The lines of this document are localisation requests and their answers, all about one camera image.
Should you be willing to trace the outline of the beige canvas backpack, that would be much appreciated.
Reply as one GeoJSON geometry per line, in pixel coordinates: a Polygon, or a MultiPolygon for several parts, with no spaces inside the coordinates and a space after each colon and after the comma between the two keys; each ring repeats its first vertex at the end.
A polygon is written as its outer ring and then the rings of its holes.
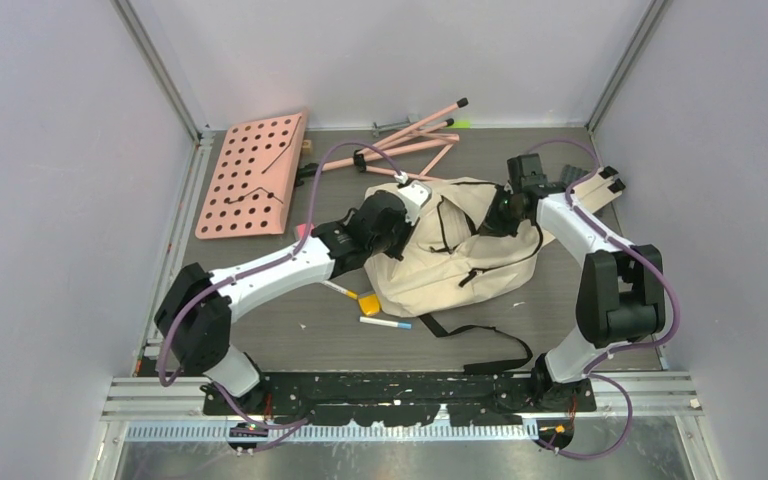
{"type": "Polygon", "coordinates": [[[471,178],[429,183],[432,197],[397,261],[375,255],[365,271],[384,313],[416,317],[437,338],[449,337],[435,314],[507,294],[528,282],[551,233],[525,226],[515,237],[479,234],[501,185],[471,178]]]}

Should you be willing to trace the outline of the white marker yellow cap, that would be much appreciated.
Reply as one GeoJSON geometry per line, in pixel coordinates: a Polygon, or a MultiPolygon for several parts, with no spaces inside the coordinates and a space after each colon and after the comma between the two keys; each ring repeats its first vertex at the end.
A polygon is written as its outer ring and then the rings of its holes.
{"type": "Polygon", "coordinates": [[[322,284],[324,286],[326,286],[327,288],[329,288],[329,289],[331,289],[331,290],[333,290],[333,291],[335,291],[337,293],[340,293],[340,294],[342,294],[342,295],[344,295],[344,296],[346,296],[346,297],[348,297],[350,299],[353,299],[353,300],[357,300],[358,299],[358,294],[356,292],[351,291],[351,290],[349,290],[347,288],[344,288],[344,287],[342,287],[342,286],[340,286],[340,285],[338,285],[338,284],[336,284],[334,282],[323,281],[322,284]]]}

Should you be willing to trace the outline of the yellow pencil sharpener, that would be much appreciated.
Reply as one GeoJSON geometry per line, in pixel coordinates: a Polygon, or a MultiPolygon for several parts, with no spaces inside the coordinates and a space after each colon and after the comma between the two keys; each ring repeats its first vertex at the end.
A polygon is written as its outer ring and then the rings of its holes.
{"type": "Polygon", "coordinates": [[[357,303],[363,316],[371,317],[381,312],[381,303],[374,293],[360,294],[357,303]]]}

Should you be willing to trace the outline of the white marker blue cap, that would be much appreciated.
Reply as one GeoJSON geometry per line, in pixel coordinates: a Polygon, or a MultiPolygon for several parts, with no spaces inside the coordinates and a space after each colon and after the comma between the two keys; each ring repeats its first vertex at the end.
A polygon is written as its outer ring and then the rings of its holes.
{"type": "Polygon", "coordinates": [[[412,329],[412,325],[407,322],[379,319],[379,318],[373,318],[373,317],[367,317],[367,316],[360,316],[359,322],[366,325],[375,325],[375,326],[397,328],[397,329],[403,329],[403,330],[412,329]]]}

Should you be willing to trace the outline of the pink eraser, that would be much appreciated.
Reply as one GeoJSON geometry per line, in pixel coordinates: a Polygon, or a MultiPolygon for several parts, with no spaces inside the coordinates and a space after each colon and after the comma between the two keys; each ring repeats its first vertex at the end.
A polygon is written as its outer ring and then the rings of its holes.
{"type": "Polygon", "coordinates": [[[308,231],[312,228],[311,224],[299,224],[294,228],[294,235],[296,240],[301,240],[308,231]]]}

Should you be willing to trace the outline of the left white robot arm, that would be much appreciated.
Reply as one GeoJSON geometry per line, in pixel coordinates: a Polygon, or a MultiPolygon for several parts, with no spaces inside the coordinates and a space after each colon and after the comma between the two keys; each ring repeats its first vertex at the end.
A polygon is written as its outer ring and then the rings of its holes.
{"type": "Polygon", "coordinates": [[[258,412],[267,398],[263,375],[231,344],[232,324],[291,291],[359,270],[375,255],[402,260],[431,196],[421,182],[377,190],[343,219],[309,228],[275,253],[212,271],[183,267],[154,318],[163,335],[156,361],[162,386],[181,374],[203,375],[240,412],[258,412]]]}

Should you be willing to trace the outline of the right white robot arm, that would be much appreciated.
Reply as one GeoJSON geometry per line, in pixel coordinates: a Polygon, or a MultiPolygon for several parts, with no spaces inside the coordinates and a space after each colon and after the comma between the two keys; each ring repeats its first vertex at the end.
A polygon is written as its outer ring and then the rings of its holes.
{"type": "Polygon", "coordinates": [[[581,268],[575,328],[531,370],[534,403],[556,410],[615,349],[623,350],[666,325],[662,257],[652,245],[635,245],[585,210],[573,188],[550,182],[536,154],[507,161],[508,183],[497,192],[478,231],[514,236],[525,226],[543,241],[551,233],[581,268]]]}

